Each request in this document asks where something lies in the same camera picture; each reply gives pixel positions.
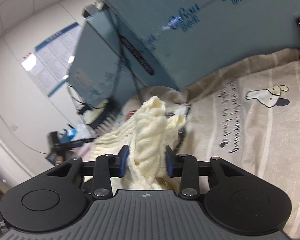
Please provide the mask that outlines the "wall notice board poster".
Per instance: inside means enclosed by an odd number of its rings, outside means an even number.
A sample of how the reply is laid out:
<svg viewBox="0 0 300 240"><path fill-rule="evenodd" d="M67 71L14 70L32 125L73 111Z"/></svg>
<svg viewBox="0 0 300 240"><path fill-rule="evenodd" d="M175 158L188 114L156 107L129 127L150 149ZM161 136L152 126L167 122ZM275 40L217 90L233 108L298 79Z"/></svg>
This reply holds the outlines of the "wall notice board poster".
<svg viewBox="0 0 300 240"><path fill-rule="evenodd" d="M51 97L66 83L82 27L74 22L52 34L21 59L21 65Z"/></svg>

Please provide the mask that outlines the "cream knitted sweater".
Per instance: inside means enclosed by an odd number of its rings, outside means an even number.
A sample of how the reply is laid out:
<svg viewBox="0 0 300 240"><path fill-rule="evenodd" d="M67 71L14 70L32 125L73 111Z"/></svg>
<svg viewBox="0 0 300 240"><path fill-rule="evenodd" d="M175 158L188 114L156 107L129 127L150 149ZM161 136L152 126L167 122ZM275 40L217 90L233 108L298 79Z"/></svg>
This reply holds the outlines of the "cream knitted sweater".
<svg viewBox="0 0 300 240"><path fill-rule="evenodd" d="M177 179L169 178L166 171L166 146L175 148L179 131L186 124L187 106L182 105L169 113L166 105L153 96L119 128L93 142L89 160L129 146L129 155L123 178L112 178L112 189L178 190Z"/></svg>

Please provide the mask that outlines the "blue tissue pack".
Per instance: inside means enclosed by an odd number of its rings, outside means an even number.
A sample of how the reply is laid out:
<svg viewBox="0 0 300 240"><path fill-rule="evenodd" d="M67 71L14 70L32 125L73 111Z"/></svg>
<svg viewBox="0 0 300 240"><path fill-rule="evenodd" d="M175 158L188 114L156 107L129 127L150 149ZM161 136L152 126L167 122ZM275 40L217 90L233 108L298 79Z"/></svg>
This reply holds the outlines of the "blue tissue pack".
<svg viewBox="0 0 300 240"><path fill-rule="evenodd" d="M64 131L60 135L61 142L69 142L69 141L75 141L75 140L81 140L81 139L87 139L90 138L91 134L89 129L87 129L84 125L78 125L74 128L69 128Z"/></svg>

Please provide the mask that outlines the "striped ceramic bowl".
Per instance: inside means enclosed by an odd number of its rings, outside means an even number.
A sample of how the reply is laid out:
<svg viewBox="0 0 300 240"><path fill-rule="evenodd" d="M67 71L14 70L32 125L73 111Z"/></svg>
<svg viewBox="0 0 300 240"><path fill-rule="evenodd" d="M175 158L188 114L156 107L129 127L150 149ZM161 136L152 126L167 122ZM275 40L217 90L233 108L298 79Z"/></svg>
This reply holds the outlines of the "striped ceramic bowl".
<svg viewBox="0 0 300 240"><path fill-rule="evenodd" d="M97 116L91 117L87 124L94 130L108 131L115 123L119 112L118 103L113 99L108 99L105 106L100 108Z"/></svg>

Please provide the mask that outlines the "beige printed bed sheet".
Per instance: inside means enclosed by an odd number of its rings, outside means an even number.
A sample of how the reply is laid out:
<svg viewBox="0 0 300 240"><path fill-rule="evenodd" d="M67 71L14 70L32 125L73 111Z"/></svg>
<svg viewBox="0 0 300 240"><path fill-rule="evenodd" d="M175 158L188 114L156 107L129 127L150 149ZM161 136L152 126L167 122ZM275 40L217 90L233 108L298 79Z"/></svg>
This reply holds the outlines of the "beige printed bed sheet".
<svg viewBox="0 0 300 240"><path fill-rule="evenodd" d="M187 110L180 154L223 158L279 187L292 213L285 233L300 239L300 50L251 56L202 78L183 92L142 89Z"/></svg>

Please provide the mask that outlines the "large blue cardboard box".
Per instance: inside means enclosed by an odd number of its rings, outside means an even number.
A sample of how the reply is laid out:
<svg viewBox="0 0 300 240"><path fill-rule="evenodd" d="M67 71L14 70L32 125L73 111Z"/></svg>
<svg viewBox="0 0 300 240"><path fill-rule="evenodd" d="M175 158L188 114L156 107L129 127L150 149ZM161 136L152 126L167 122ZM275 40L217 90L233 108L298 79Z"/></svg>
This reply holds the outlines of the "large blue cardboard box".
<svg viewBox="0 0 300 240"><path fill-rule="evenodd" d="M300 48L300 0L103 0L184 89L246 57Z"/></svg>

